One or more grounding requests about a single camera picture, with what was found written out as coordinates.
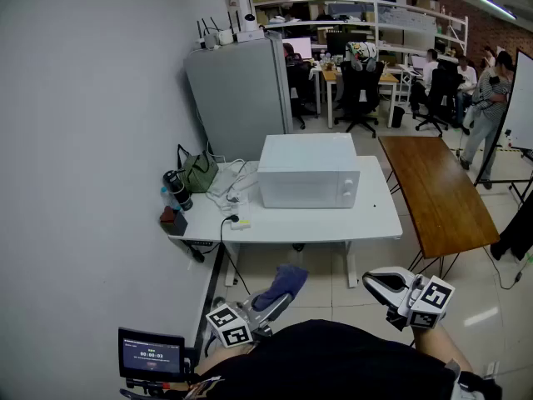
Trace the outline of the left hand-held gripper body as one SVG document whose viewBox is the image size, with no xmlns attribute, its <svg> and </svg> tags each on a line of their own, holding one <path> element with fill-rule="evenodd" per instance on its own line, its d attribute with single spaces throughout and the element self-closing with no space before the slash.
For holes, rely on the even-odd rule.
<svg viewBox="0 0 533 400">
<path fill-rule="evenodd" d="M 207 322 L 225 348 L 254 343 L 271 336 L 271 305 L 257 311 L 250 302 L 223 303 L 207 314 Z"/>
</svg>

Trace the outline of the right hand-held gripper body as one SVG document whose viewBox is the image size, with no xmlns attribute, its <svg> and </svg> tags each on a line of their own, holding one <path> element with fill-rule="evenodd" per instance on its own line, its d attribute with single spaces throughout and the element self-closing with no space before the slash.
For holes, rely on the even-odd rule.
<svg viewBox="0 0 533 400">
<path fill-rule="evenodd" d="M 399 331 L 406 327 L 435 328 L 446 315 L 455 288 L 437 276 L 412 274 L 409 282 L 399 305 L 388 308 L 386 320 Z"/>
</svg>

